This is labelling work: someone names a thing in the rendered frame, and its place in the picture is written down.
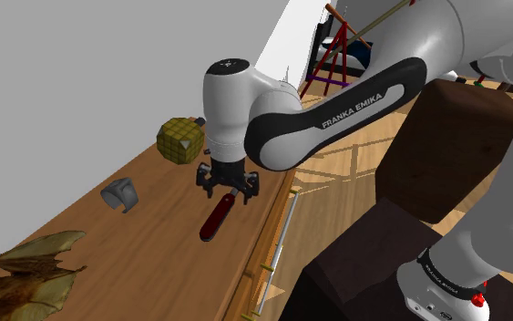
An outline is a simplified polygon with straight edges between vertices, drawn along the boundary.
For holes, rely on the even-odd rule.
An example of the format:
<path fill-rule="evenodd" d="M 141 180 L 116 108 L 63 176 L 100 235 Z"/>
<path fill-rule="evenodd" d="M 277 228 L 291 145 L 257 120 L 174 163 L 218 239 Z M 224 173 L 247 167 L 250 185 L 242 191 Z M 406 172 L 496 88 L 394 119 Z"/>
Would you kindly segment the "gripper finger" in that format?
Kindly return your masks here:
<path fill-rule="evenodd" d="M 243 194 L 243 204 L 247 205 L 250 198 L 259 195 L 259 173 L 257 171 L 244 173 L 243 178 L 238 185 L 238 190 Z"/>
<path fill-rule="evenodd" d="M 213 187 L 215 186 L 213 177 L 208 175 L 211 172 L 211 166 L 207 163 L 201 162 L 196 173 L 196 185 L 200 186 L 210 199 L 213 194 Z"/>

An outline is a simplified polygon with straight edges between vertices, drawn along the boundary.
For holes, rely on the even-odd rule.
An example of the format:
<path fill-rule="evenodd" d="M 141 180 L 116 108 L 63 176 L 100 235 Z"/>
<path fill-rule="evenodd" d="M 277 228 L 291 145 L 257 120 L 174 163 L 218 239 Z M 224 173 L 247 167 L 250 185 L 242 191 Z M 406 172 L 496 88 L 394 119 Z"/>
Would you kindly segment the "red pocket knife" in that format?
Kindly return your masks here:
<path fill-rule="evenodd" d="M 209 242 L 220 229 L 235 203 L 237 194 L 238 190 L 233 188 L 230 192 L 223 195 L 217 203 L 210 216 L 200 228 L 199 236 L 203 242 Z"/>

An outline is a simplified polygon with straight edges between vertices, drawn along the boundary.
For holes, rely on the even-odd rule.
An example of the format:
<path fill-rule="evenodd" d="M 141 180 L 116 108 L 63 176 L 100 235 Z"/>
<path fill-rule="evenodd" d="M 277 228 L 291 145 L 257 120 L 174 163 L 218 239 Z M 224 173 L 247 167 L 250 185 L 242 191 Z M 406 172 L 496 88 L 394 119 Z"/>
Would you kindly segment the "dark brown block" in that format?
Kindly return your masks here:
<path fill-rule="evenodd" d="M 375 172 L 375 196 L 440 223 L 502 161 L 513 98 L 436 79 L 423 88 Z"/>

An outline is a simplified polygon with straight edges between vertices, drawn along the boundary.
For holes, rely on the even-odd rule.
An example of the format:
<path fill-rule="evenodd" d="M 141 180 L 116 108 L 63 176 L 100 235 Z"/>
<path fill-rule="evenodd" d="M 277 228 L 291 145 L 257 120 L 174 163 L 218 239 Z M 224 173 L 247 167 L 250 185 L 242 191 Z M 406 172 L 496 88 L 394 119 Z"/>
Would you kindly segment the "yellow-green faceted cube ball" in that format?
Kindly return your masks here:
<path fill-rule="evenodd" d="M 157 134 L 157 150 L 166 159 L 178 165 L 192 163 L 204 145 L 204 118 L 172 118 Z"/>

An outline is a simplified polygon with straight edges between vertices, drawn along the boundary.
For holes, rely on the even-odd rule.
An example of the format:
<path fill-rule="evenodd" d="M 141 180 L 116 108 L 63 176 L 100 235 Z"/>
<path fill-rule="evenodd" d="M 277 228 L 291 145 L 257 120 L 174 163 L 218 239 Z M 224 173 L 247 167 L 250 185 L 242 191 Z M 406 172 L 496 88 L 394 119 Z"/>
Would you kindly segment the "red tripod frame with poles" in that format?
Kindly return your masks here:
<path fill-rule="evenodd" d="M 397 5 L 393 6 L 391 9 L 389 9 L 387 12 L 383 13 L 381 16 L 377 17 L 373 22 L 371 22 L 369 25 L 367 25 L 365 28 L 363 28 L 359 32 L 355 32 L 349 25 L 346 20 L 343 19 L 343 17 L 330 5 L 326 4 L 325 9 L 332 15 L 333 18 L 336 18 L 338 21 L 341 22 L 342 26 L 340 27 L 339 31 L 335 35 L 335 37 L 332 40 L 332 43 L 330 46 L 326 49 L 325 53 L 323 54 L 322 58 L 316 62 L 312 67 L 312 73 L 307 73 L 305 75 L 305 86 L 300 93 L 300 97 L 302 98 L 306 92 L 308 91 L 309 87 L 312 85 L 312 83 L 317 81 L 322 81 L 325 83 L 325 87 L 323 90 L 323 94 L 326 95 L 329 87 L 331 84 L 336 84 L 338 86 L 341 86 L 342 88 L 349 86 L 349 83 L 346 82 L 346 49 L 348 48 L 348 42 L 354 42 L 356 39 L 359 39 L 363 45 L 367 49 L 371 49 L 372 47 L 363 39 L 363 35 L 366 34 L 368 31 L 372 30 L 379 24 L 381 24 L 383 21 L 385 21 L 388 17 L 390 17 L 392 14 L 396 13 L 399 9 L 402 7 L 409 5 L 412 6 L 416 3 L 416 0 L 401 0 Z M 337 61 L 337 57 L 339 53 L 343 51 L 343 81 L 337 82 L 333 80 L 333 73 L 335 64 Z M 319 70 L 322 68 L 323 64 L 331 59 L 331 68 L 329 72 L 328 78 L 321 78 L 318 77 L 317 74 Z"/>

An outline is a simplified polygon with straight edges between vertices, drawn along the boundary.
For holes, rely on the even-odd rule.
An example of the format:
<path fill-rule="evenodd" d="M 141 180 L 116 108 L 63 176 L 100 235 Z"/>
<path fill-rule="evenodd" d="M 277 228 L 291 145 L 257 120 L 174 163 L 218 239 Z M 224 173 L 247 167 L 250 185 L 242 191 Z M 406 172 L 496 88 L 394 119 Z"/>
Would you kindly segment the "brown winged dragon figure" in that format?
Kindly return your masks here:
<path fill-rule="evenodd" d="M 38 237 L 0 254 L 0 321 L 44 321 L 60 311 L 78 273 L 58 266 L 58 254 L 86 235 L 63 231 Z"/>

